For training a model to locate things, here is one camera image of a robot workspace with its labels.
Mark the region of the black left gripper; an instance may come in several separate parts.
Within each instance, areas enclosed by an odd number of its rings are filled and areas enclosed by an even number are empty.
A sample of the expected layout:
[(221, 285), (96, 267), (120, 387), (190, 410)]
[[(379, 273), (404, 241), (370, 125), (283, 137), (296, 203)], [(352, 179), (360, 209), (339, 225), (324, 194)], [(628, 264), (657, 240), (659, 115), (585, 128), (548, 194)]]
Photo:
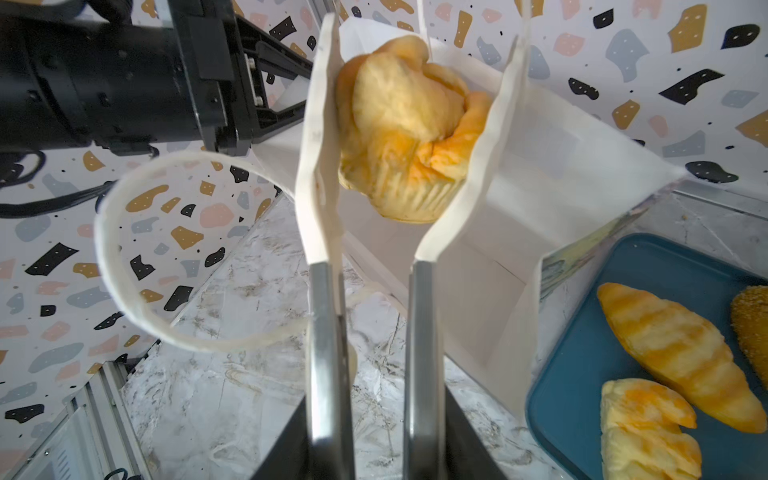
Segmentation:
[(262, 75), (311, 76), (312, 62), (237, 15), (230, 1), (170, 1), (185, 99), (168, 120), (168, 140), (201, 140), (209, 151), (244, 156), (301, 123), (304, 101), (268, 105)]

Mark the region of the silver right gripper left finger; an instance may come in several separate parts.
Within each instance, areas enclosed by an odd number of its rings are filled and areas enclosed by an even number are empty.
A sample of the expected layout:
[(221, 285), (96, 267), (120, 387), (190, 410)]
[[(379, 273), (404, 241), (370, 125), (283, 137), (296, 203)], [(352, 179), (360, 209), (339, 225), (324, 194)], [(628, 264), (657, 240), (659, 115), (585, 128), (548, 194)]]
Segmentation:
[(340, 143), (335, 85), (343, 64), (338, 17), (328, 13), (315, 51), (295, 184), (296, 217), (310, 281), (306, 408), (313, 479), (355, 476), (344, 229), (337, 211)]

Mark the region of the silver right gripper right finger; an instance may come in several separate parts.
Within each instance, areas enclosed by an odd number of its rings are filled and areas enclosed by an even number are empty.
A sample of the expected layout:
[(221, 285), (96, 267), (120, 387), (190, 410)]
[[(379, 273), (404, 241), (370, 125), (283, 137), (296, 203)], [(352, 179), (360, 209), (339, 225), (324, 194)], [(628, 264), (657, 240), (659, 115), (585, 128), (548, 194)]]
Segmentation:
[(527, 78), (531, 3), (523, 1), (521, 32), (513, 42), (485, 128), (473, 148), (466, 181), (420, 241), (411, 268), (406, 332), (403, 477), (445, 479), (446, 387), (444, 346), (436, 307), (436, 268), (486, 198)]

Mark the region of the pale muffin bread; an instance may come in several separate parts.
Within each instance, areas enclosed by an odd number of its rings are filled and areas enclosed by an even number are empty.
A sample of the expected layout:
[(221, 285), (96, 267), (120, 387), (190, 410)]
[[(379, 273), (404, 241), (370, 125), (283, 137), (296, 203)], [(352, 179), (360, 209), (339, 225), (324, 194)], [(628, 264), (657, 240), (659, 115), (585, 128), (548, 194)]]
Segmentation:
[(413, 35), (346, 62), (335, 94), (341, 185), (390, 220), (437, 221), (467, 177), (491, 97), (430, 62)]

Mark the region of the braided yellow pastry bread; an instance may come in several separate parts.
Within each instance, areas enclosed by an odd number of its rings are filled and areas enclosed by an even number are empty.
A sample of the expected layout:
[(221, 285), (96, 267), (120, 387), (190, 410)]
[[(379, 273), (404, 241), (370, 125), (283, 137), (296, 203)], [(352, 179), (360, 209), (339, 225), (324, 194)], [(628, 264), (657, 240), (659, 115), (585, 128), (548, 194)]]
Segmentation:
[(605, 479), (699, 479), (702, 453), (683, 430), (695, 429), (693, 407), (654, 381), (629, 378), (603, 384), (601, 458)]

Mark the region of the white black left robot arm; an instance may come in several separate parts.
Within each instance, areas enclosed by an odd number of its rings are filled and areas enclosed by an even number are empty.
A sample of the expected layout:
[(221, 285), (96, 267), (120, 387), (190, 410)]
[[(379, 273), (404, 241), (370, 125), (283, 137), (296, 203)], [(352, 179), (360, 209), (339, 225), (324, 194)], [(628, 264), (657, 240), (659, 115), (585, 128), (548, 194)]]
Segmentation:
[(1, 150), (97, 145), (119, 156), (201, 141), (245, 155), (300, 123), (305, 106), (268, 106), (265, 75), (309, 78), (312, 64), (238, 16), (228, 1), (163, 1), (161, 27), (128, 1), (1, 5)]

